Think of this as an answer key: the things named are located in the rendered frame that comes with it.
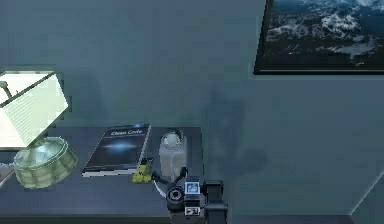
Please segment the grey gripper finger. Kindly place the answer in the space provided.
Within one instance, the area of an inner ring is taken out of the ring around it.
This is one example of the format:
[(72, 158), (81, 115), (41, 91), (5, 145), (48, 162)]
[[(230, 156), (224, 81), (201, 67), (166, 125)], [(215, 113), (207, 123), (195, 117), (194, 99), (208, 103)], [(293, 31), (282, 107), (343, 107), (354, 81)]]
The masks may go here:
[(161, 184), (170, 185), (171, 181), (163, 179), (156, 171), (153, 171), (151, 174), (151, 180), (155, 182), (159, 182)]
[(188, 169), (186, 167), (182, 167), (180, 169), (179, 176), (175, 179), (175, 183), (178, 183), (180, 180), (185, 178), (187, 176), (187, 174), (188, 174)]

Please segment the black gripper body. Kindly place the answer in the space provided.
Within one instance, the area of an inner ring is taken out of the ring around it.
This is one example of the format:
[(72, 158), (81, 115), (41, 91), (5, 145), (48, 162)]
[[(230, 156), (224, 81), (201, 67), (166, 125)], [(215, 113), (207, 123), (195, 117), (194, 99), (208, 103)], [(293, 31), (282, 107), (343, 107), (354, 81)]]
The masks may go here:
[(167, 208), (170, 212), (184, 210), (184, 189), (174, 183), (168, 185), (166, 193)]

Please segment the yellow and black small object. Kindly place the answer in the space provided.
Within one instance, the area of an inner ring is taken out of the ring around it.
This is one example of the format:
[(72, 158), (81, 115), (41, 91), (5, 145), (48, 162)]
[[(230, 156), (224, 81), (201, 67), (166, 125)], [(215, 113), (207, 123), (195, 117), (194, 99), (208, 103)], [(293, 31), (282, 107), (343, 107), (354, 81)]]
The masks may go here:
[(136, 172), (133, 174), (131, 182), (134, 184), (148, 184), (151, 182), (152, 157), (143, 158)]

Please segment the dark blue book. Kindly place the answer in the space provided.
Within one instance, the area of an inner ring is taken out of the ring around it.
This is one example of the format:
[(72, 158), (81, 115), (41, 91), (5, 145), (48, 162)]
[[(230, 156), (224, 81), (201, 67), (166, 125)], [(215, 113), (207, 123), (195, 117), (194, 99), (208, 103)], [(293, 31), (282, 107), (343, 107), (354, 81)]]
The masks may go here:
[(82, 170), (83, 177), (132, 175), (145, 154), (150, 124), (109, 127)]

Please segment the dark grey table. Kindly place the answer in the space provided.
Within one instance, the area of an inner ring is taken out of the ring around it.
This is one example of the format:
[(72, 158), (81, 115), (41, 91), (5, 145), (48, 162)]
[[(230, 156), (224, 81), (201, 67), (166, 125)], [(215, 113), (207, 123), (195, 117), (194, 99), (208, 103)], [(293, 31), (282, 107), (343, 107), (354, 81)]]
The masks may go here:
[(29, 190), (10, 178), (0, 188), (3, 217), (47, 218), (161, 218), (169, 213), (165, 200), (151, 184), (134, 184), (128, 175), (85, 178), (81, 171), (102, 137), (103, 127), (56, 127), (50, 136), (67, 140), (78, 156), (76, 169), (63, 181)]

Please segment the white shade glass base lamp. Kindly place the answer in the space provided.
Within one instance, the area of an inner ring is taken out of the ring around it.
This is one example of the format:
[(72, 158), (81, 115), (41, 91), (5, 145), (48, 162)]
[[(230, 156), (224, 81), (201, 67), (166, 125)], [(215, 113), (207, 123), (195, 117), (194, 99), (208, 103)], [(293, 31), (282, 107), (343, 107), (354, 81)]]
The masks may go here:
[(11, 176), (27, 189), (47, 188), (74, 171), (78, 157), (68, 141), (47, 135), (68, 107), (55, 72), (0, 72), (0, 152), (16, 153), (0, 162), (0, 188)]

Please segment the black framed mountain picture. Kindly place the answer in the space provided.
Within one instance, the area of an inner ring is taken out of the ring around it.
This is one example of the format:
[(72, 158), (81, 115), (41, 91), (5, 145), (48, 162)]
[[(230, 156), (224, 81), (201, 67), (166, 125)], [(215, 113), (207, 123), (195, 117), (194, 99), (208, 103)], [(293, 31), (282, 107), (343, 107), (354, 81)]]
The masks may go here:
[(266, 0), (253, 72), (383, 74), (384, 0)]

